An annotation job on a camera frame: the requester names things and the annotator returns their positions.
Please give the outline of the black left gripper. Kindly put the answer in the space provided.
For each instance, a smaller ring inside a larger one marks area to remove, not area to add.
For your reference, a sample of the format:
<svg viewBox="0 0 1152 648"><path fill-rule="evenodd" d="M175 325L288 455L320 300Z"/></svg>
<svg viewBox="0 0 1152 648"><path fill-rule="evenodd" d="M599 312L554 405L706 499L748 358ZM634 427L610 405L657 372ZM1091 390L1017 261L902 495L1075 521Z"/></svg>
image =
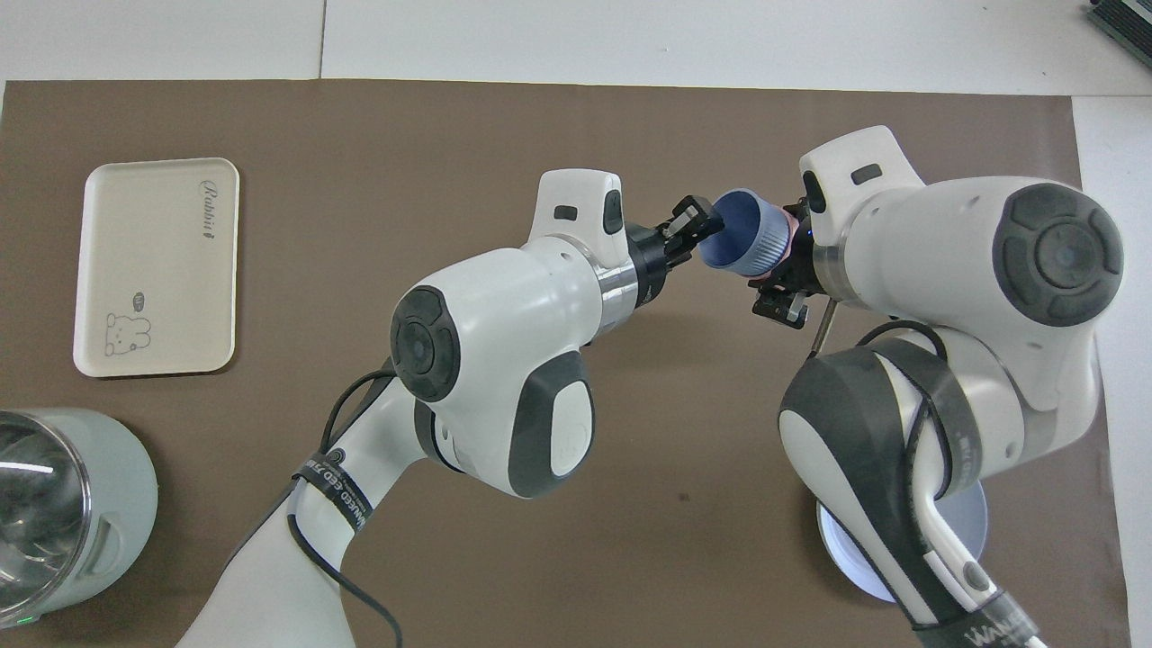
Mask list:
<svg viewBox="0 0 1152 648"><path fill-rule="evenodd" d="M639 309L657 299L665 287L668 266L691 259L699 238L711 238L723 228L717 208L698 195L687 195L670 210L670 238L664 238L658 229L628 225L628 251L637 282L634 307Z"/></svg>

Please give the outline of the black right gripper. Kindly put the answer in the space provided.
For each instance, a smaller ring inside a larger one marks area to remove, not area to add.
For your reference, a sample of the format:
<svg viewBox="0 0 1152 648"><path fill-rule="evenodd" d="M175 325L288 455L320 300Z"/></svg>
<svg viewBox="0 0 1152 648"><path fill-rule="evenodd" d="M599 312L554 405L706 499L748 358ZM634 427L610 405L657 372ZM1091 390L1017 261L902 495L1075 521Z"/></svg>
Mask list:
<svg viewBox="0 0 1152 648"><path fill-rule="evenodd" d="M755 312L776 321L785 327L802 329L806 324L811 293L814 293L814 242L811 219L796 221L782 261L770 271L766 284L758 288Z"/></svg>

